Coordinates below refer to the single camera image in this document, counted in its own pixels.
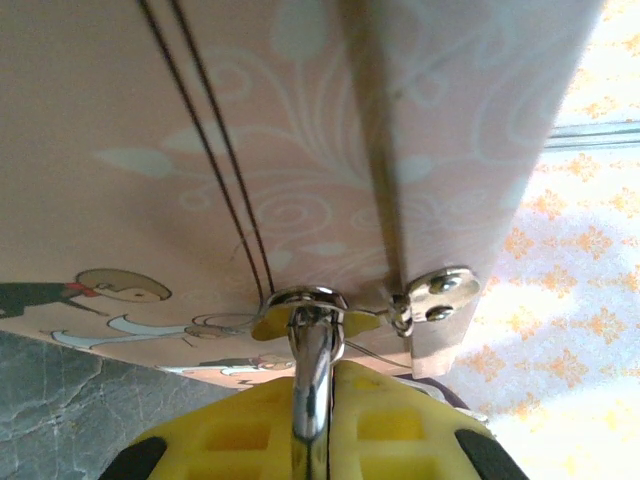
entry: yellow plastic part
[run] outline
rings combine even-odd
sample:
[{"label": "yellow plastic part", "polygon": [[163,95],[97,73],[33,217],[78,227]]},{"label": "yellow plastic part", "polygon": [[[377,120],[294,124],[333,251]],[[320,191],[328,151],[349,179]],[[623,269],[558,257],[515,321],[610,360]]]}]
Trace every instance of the yellow plastic part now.
[{"label": "yellow plastic part", "polygon": [[489,430],[456,409],[352,362],[335,368],[332,480],[479,480],[454,432]]},{"label": "yellow plastic part", "polygon": [[155,427],[167,450],[148,480],[291,477],[293,379],[278,378]]},{"label": "yellow plastic part", "polygon": [[[272,308],[251,330],[251,337],[260,342],[286,337],[289,328],[291,308]],[[362,332],[375,330],[382,325],[381,319],[373,313],[346,312],[343,320],[345,338],[355,337]]]},{"label": "yellow plastic part", "polygon": [[[149,480],[288,480],[292,378],[253,387],[147,431],[167,450]],[[352,362],[335,367],[332,480],[478,480],[454,432],[490,432],[454,408]]]}]

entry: cartoon figure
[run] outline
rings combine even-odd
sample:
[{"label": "cartoon figure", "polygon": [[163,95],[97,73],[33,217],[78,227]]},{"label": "cartoon figure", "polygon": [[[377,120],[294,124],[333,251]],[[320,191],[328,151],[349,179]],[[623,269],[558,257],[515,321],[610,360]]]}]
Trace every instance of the cartoon figure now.
[{"label": "cartoon figure", "polygon": [[115,268],[80,272],[73,283],[0,283],[0,318],[19,317],[24,315],[26,307],[50,303],[64,303],[98,315],[109,315],[73,301],[80,296],[146,303],[166,300],[171,291],[152,278]]},{"label": "cartoon figure", "polygon": [[259,355],[255,358],[223,358],[209,362],[201,362],[197,367],[159,367],[165,372],[190,375],[199,370],[220,370],[222,375],[232,377],[239,373],[273,372],[293,368],[291,359],[274,354]]},{"label": "cartoon figure", "polygon": [[[76,337],[67,334],[66,330],[55,332],[46,332],[51,335],[54,340],[80,349],[92,349],[96,345],[104,345],[107,343],[125,343],[139,342],[142,340],[156,340],[158,338],[178,338],[190,347],[194,345],[187,340],[189,337],[214,339],[226,338],[233,335],[244,333],[242,328],[248,328],[253,319],[253,315],[245,313],[221,313],[214,315],[200,315],[191,320],[189,325],[178,325],[175,327],[159,327],[153,325],[141,325],[130,321],[127,315],[120,315],[112,318],[107,322],[107,326],[117,330],[118,332],[128,333],[123,337]],[[224,326],[213,324],[214,320],[220,322],[222,318],[233,319],[234,326]]]}]

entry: bolt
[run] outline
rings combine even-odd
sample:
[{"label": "bolt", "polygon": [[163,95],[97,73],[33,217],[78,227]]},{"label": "bolt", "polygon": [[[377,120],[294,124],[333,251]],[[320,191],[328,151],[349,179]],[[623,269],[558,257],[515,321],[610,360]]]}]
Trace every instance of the bolt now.
[{"label": "bolt", "polygon": [[462,277],[460,275],[442,275],[431,280],[431,286],[429,287],[429,293],[435,295],[446,293],[449,290],[453,290],[462,283]]},{"label": "bolt", "polygon": [[427,322],[439,322],[454,312],[453,307],[433,307],[427,312]]}]

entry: chrome post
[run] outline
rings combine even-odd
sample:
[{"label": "chrome post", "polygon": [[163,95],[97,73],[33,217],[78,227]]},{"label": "chrome post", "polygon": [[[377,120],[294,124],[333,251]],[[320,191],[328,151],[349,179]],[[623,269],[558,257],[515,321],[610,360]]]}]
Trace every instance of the chrome post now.
[{"label": "chrome post", "polygon": [[329,478],[332,363],[342,356],[343,311],[313,304],[296,307],[289,342],[296,358],[291,437],[292,478]]}]

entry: cartoon boy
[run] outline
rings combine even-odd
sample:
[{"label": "cartoon boy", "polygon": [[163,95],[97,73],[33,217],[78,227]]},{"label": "cartoon boy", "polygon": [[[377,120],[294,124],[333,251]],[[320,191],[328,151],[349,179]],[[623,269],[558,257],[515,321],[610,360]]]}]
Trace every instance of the cartoon boy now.
[{"label": "cartoon boy", "polygon": [[124,302],[160,302],[171,291],[152,278],[115,268],[96,268],[76,275],[73,283],[0,283],[0,318],[24,315],[26,307],[64,303],[102,316],[99,312],[74,302],[77,297],[108,297]]},{"label": "cartoon boy", "polygon": [[165,372],[191,375],[200,370],[220,370],[222,375],[232,377],[238,373],[273,372],[293,368],[295,362],[279,355],[265,354],[254,358],[223,358],[201,362],[197,367],[160,367]]}]

